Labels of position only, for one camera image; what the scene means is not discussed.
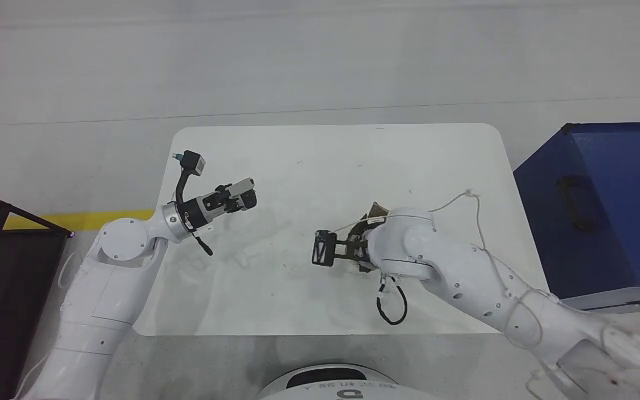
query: black cable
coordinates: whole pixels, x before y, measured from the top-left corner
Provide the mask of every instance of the black cable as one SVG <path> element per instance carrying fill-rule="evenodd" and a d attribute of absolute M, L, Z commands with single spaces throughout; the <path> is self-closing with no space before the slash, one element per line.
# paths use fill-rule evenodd
<path fill-rule="evenodd" d="M 196 239 L 196 242 L 200 244 L 200 247 L 202 247 L 202 250 L 204 250 L 205 253 L 207 253 L 210 256 L 213 255 L 213 250 L 211 250 L 211 247 L 207 246 L 207 244 L 203 242 L 202 239 L 196 236 L 193 232 L 191 233 L 191 235 L 194 237 L 194 239 Z"/>
<path fill-rule="evenodd" d="M 391 280 L 394 283 L 396 282 L 396 278 L 394 278 L 393 276 L 391 277 Z M 382 285 L 380 285 L 380 289 L 378 289 L 379 293 L 382 293 L 382 291 L 384 290 L 384 286 L 385 286 L 384 283 Z M 409 309 L 409 306 L 407 304 L 407 296 L 404 295 L 404 291 L 402 290 L 402 288 L 400 286 L 396 286 L 396 288 L 398 288 L 398 292 L 400 293 L 400 296 L 402 297 L 402 302 L 404 303 L 404 312 L 402 313 L 402 317 L 400 317 L 399 320 L 391 321 L 389 319 L 389 317 L 387 317 L 387 314 L 385 314 L 384 311 L 382 311 L 382 303 L 380 302 L 380 297 L 378 297 L 376 299 L 376 305 L 378 306 L 378 312 L 380 313 L 380 316 L 382 317 L 382 319 L 387 321 L 387 323 L 389 325 L 400 325 L 402 323 L 402 321 L 404 321 L 404 319 L 407 318 L 407 311 Z"/>

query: box handle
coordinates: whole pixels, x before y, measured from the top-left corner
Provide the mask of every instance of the box handle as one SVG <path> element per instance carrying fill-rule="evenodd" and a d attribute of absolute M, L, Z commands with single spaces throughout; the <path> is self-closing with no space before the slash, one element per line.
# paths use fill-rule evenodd
<path fill-rule="evenodd" d="M 571 195 L 571 188 L 577 186 L 580 186 L 580 177 L 577 175 L 564 176 L 556 182 L 556 188 L 562 197 L 564 210 L 569 221 L 571 221 L 571 226 L 581 232 L 593 232 L 595 224 L 591 220 L 580 216 L 575 199 Z"/>

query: white cable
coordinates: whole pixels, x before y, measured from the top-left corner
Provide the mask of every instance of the white cable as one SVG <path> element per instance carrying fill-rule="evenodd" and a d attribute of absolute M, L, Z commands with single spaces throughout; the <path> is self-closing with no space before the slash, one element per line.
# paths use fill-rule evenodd
<path fill-rule="evenodd" d="M 17 399 L 20 398 L 20 393 L 22 393 L 22 389 L 24 389 L 24 384 L 27 383 L 27 379 L 29 379 L 29 375 L 31 375 L 33 373 L 33 371 L 35 371 L 36 368 L 38 368 L 40 366 L 40 364 L 42 364 L 44 362 L 44 360 L 46 360 L 49 357 L 49 354 L 51 354 L 51 350 L 47 351 L 47 354 L 45 354 L 44 357 L 42 357 L 40 359 L 40 361 L 38 361 L 36 363 L 36 365 L 31 367 L 29 372 L 27 372 L 27 374 L 24 376 L 24 378 L 22 378 L 22 383 L 20 384 L 20 387 L 18 388 L 18 391 L 16 392 L 16 395 L 10 400 L 17 400 Z"/>
<path fill-rule="evenodd" d="M 373 221 L 373 220 L 376 220 L 376 219 L 377 219 L 377 220 L 385 220 L 385 219 L 387 219 L 387 217 L 386 217 L 386 216 L 384 216 L 384 215 L 381 215 L 381 216 L 379 216 L 379 217 L 368 217 L 368 218 L 362 218 L 362 219 L 360 219 L 360 220 L 358 220 L 358 221 L 355 221 L 355 222 L 350 223 L 349 225 L 345 225 L 345 226 L 343 226 L 343 227 L 341 227 L 341 228 L 338 228 L 338 229 L 334 230 L 334 231 L 333 231 L 333 233 L 337 233 L 337 232 L 340 232 L 341 230 L 344 230 L 344 229 L 347 229 L 347 228 L 351 228 L 352 226 L 357 225 L 357 224 L 359 224 L 360 222 Z"/>
<path fill-rule="evenodd" d="M 527 380 L 527 383 L 525 383 L 524 387 L 527 389 L 527 392 L 529 392 L 530 395 L 532 395 L 533 397 L 536 398 L 536 400 L 543 400 L 542 397 L 540 395 L 538 395 L 536 392 L 533 391 L 533 389 L 531 389 L 531 383 L 536 380 L 540 380 L 540 373 L 544 372 L 541 369 L 535 370 L 531 373 L 531 377 L 529 377 L 529 379 Z"/>
<path fill-rule="evenodd" d="M 78 255 L 75 251 L 72 252 L 71 254 L 69 254 L 69 257 L 67 257 L 67 260 L 64 262 L 64 264 L 62 264 L 62 269 L 60 269 L 60 274 L 58 275 L 58 287 L 62 290 L 65 290 L 66 288 L 69 287 L 69 285 L 71 285 L 71 282 L 69 282 L 67 285 L 62 285 L 62 276 L 64 275 L 64 271 L 67 269 L 67 264 L 69 264 L 69 261 L 71 261 L 71 259 L 73 258 L 73 256 Z"/>

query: yellow floor stripe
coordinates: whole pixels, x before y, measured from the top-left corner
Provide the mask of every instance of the yellow floor stripe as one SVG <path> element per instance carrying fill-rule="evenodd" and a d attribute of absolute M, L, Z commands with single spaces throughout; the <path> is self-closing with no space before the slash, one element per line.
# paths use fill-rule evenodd
<path fill-rule="evenodd" d="M 41 218 L 56 225 L 60 225 L 70 231 L 97 231 L 102 225 L 118 218 L 149 219 L 154 210 L 124 210 L 124 211 L 100 211 L 91 213 L 51 214 L 40 215 Z M 17 215 L 11 215 L 4 224 L 4 229 L 40 229 L 41 225 L 24 219 Z"/>

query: black metal frame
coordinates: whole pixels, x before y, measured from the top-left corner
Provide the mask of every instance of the black metal frame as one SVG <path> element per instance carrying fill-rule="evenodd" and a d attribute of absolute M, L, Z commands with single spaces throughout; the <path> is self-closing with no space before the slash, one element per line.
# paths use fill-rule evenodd
<path fill-rule="evenodd" d="M 49 221 L 47 221 L 46 219 L 42 219 L 40 217 L 38 217 L 37 215 L 33 215 L 29 212 L 24 211 L 21 208 L 18 208 L 16 206 L 14 206 L 13 204 L 9 204 L 7 202 L 4 202 L 2 200 L 0 200 L 0 230 L 4 230 L 4 225 L 7 223 L 7 219 L 9 219 L 9 214 L 16 214 L 21 216 L 22 218 L 26 218 L 30 221 L 33 221 L 37 224 L 40 224 L 46 228 L 49 228 L 53 231 L 56 231 L 58 233 L 62 233 L 64 234 L 66 237 L 73 237 L 73 232 L 65 229 L 61 226 L 58 226 L 56 224 L 53 224 Z"/>
<path fill-rule="evenodd" d="M 10 214 L 42 229 L 5 230 Z M 74 233 L 0 200 L 0 398 L 13 398 L 68 238 Z"/>

